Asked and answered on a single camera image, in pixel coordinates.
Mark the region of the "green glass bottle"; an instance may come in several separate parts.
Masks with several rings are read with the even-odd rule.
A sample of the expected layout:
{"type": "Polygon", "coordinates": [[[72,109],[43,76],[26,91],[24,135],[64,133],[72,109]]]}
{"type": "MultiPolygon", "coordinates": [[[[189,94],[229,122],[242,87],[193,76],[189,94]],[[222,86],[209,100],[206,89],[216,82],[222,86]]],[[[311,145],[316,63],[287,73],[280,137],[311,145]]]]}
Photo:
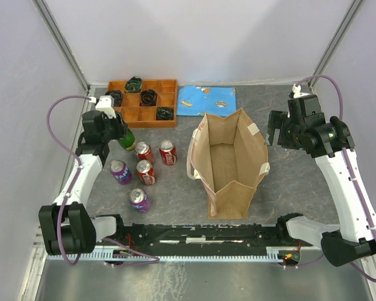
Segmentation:
{"type": "Polygon", "coordinates": [[[130,129],[127,129],[125,136],[118,139],[117,142],[126,151],[132,151],[135,149],[136,146],[135,136],[130,129]]]}

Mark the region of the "brown canvas tote bag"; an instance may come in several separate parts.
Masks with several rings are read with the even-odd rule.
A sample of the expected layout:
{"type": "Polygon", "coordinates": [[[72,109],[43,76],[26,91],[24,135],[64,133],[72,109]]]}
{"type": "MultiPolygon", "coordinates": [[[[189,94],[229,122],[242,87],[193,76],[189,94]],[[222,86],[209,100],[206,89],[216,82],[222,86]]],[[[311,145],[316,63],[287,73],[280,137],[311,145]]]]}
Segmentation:
{"type": "Polygon", "coordinates": [[[205,114],[187,151],[187,175],[207,193],[209,219],[246,219],[258,185],[270,170],[268,148],[243,109],[205,114]]]}

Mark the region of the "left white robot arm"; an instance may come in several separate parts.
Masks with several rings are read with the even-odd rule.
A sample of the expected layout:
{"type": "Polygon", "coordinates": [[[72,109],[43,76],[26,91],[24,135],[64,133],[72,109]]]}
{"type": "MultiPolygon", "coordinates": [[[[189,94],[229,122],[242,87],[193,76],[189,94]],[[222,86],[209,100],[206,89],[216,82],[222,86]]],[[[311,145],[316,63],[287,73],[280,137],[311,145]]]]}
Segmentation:
{"type": "Polygon", "coordinates": [[[38,213],[46,251],[49,255],[91,253],[106,238],[118,245],[126,229],[119,214],[90,217],[86,203],[93,184],[110,152],[109,142],[124,138],[128,126],[120,113],[114,118],[91,110],[82,115],[83,132],[78,138],[73,170],[53,204],[38,213]]]}

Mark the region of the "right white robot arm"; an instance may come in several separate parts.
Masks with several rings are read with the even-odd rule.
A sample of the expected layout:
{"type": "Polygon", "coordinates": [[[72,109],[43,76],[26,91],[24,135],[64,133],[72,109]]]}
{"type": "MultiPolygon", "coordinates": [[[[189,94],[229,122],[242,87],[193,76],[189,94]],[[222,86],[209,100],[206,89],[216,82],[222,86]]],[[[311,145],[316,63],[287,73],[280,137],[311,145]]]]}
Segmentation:
{"type": "Polygon", "coordinates": [[[376,255],[376,213],[357,164],[350,129],[337,116],[325,119],[316,95],[288,100],[288,111],[269,113],[266,143],[274,136],[285,149],[303,150],[322,172],[338,214],[339,224],[323,224],[299,213],[278,219],[275,238],[282,245],[305,241],[320,248],[340,267],[376,255]]]}

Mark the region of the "red coke can back left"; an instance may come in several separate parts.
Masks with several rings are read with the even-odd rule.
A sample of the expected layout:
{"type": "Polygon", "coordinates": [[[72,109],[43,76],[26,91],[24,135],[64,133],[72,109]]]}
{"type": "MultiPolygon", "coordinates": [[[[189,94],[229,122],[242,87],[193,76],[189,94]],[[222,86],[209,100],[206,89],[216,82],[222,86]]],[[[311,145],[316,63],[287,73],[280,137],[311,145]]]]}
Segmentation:
{"type": "Polygon", "coordinates": [[[146,142],[138,142],[135,146],[135,153],[140,161],[146,160],[151,164],[154,163],[154,153],[151,146],[146,142]]]}

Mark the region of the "red coke can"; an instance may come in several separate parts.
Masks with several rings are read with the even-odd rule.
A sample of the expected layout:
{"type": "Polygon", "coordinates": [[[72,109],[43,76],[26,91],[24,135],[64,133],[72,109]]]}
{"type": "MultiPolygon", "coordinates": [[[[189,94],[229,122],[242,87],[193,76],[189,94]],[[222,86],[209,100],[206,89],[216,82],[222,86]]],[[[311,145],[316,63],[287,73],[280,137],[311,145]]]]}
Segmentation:
{"type": "Polygon", "coordinates": [[[151,164],[154,163],[154,153],[151,146],[146,142],[138,142],[135,146],[135,153],[140,161],[146,160],[151,164]]]}
{"type": "Polygon", "coordinates": [[[137,174],[144,185],[155,184],[155,172],[152,163],[148,160],[141,160],[137,163],[137,174]]]}
{"type": "Polygon", "coordinates": [[[163,140],[160,143],[160,155],[165,165],[174,165],[177,161],[176,148],[172,141],[163,140]]]}

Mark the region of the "purple fanta can left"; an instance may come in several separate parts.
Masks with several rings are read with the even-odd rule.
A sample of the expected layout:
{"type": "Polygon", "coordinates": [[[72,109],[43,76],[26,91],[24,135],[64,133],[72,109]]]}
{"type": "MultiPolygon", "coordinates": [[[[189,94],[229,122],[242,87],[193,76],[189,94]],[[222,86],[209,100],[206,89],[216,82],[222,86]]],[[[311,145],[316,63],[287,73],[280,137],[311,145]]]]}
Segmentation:
{"type": "Polygon", "coordinates": [[[114,160],[110,163],[110,173],[119,184],[126,185],[132,180],[132,173],[126,163],[121,160],[114,160]]]}

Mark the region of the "orange wooden divider tray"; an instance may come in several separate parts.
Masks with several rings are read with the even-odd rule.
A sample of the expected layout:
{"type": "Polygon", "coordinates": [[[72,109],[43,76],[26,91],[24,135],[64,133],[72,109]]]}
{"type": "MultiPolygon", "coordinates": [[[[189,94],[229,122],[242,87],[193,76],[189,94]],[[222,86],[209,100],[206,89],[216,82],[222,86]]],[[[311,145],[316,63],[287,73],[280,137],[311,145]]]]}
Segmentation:
{"type": "Polygon", "coordinates": [[[176,79],[143,79],[141,91],[153,90],[157,94],[154,106],[145,106],[141,103],[141,91],[137,93],[127,92],[126,80],[110,81],[107,90],[120,90],[123,93],[121,106],[115,107],[120,112],[123,120],[132,128],[167,128],[177,124],[177,95],[178,81],[176,79]],[[160,120],[157,116],[158,108],[172,109],[170,120],[160,120]]]}

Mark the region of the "red coke can front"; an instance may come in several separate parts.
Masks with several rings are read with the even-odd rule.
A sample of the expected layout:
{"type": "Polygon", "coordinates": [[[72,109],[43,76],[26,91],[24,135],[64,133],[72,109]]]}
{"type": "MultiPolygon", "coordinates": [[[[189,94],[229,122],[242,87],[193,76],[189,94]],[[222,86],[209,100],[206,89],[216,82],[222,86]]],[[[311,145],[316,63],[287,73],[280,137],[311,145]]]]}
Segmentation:
{"type": "Polygon", "coordinates": [[[152,163],[148,160],[141,160],[137,163],[137,174],[144,185],[155,184],[155,172],[152,163]]]}

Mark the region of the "red coke can back right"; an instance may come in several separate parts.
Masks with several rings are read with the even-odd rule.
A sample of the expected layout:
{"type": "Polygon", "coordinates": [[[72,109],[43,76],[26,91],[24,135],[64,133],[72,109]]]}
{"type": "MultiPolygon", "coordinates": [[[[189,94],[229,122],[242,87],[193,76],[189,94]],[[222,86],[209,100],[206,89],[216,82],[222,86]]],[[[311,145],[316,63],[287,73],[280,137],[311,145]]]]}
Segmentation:
{"type": "Polygon", "coordinates": [[[160,143],[160,155],[165,165],[174,165],[177,161],[176,148],[172,141],[163,140],[160,143]]]}

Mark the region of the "purple fanta can front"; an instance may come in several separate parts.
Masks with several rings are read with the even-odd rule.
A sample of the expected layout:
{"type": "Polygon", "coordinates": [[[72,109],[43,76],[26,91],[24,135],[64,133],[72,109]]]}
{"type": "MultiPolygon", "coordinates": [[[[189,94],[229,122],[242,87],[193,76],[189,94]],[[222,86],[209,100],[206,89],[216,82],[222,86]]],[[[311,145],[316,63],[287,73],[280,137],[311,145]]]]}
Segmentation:
{"type": "Polygon", "coordinates": [[[150,210],[150,201],[147,193],[143,189],[133,189],[129,194],[129,201],[130,204],[141,213],[146,213],[150,210]]]}

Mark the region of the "blue patterned cloth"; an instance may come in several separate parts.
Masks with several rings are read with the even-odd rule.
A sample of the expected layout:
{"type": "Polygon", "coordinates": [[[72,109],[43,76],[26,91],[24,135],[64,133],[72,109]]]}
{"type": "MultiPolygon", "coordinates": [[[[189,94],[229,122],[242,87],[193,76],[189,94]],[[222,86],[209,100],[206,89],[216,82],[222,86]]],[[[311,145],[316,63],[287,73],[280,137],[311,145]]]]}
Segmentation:
{"type": "Polygon", "coordinates": [[[232,87],[185,86],[178,93],[178,116],[203,117],[213,114],[227,117],[236,110],[236,92],[232,87]]]}

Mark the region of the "right aluminium corner post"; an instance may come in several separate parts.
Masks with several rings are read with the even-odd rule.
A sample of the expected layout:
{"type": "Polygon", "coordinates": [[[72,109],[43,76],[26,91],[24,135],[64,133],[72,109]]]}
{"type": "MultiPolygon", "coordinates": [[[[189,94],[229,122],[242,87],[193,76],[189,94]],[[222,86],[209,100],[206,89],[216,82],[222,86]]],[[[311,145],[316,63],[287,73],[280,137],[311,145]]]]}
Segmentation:
{"type": "Polygon", "coordinates": [[[351,24],[353,23],[354,19],[356,18],[357,14],[361,10],[363,6],[363,0],[353,0],[351,1],[343,19],[340,21],[338,28],[336,29],[333,37],[331,38],[330,42],[328,43],[325,51],[323,52],[321,59],[319,60],[316,68],[313,72],[314,75],[323,74],[335,54],[336,50],[338,49],[342,39],[346,35],[348,29],[350,28],[351,24]]]}

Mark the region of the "aluminium corner post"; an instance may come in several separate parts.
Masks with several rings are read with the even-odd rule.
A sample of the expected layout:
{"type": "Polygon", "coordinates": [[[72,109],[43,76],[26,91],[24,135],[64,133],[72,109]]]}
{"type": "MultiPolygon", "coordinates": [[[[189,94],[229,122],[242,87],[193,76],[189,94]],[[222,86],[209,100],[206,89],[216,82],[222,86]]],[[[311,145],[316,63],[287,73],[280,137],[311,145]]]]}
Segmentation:
{"type": "Polygon", "coordinates": [[[78,83],[85,91],[89,91],[90,84],[88,83],[87,79],[85,78],[81,68],[79,67],[75,56],[72,53],[70,46],[68,45],[65,37],[61,33],[53,14],[51,13],[48,4],[44,0],[32,0],[35,8],[39,12],[40,16],[42,17],[45,25],[49,29],[51,36],[55,40],[56,44],[58,45],[60,52],[64,56],[66,62],[68,63],[69,67],[71,68],[74,76],[76,77],[78,83]]]}
{"type": "Polygon", "coordinates": [[[325,51],[323,52],[321,59],[319,60],[316,68],[313,72],[314,75],[323,74],[335,54],[336,50],[338,49],[342,39],[346,35],[348,29],[350,28],[351,24],[353,23],[354,19],[356,18],[357,14],[361,10],[363,6],[363,0],[353,0],[351,1],[343,19],[340,21],[338,28],[336,29],[333,37],[331,38],[330,42],[328,43],[325,51]]]}

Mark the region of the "left aluminium corner post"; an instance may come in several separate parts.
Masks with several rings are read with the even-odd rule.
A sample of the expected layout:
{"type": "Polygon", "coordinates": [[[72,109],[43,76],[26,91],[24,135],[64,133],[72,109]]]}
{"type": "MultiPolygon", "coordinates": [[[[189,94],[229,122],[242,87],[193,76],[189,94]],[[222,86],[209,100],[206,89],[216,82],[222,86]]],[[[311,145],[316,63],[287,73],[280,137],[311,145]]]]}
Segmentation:
{"type": "Polygon", "coordinates": [[[79,67],[75,56],[72,53],[70,46],[68,45],[65,37],[61,33],[53,14],[51,13],[48,4],[44,0],[32,0],[35,8],[39,12],[40,16],[42,17],[45,25],[49,29],[51,36],[55,40],[56,44],[58,45],[60,52],[64,56],[66,62],[68,63],[69,67],[71,68],[74,76],[76,77],[78,83],[85,91],[89,91],[90,84],[88,83],[87,79],[85,78],[81,68],[79,67]]]}

